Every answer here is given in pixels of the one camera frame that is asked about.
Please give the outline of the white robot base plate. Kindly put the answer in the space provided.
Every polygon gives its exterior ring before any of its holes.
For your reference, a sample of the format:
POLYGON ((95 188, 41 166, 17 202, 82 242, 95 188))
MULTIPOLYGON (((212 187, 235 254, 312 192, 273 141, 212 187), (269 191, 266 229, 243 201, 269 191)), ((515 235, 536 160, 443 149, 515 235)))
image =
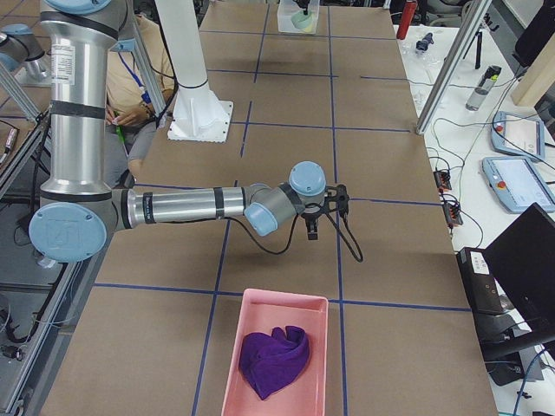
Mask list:
POLYGON ((168 138, 223 143, 233 103, 220 100, 209 85, 193 2, 168 1, 166 6, 158 11, 179 85, 168 138))

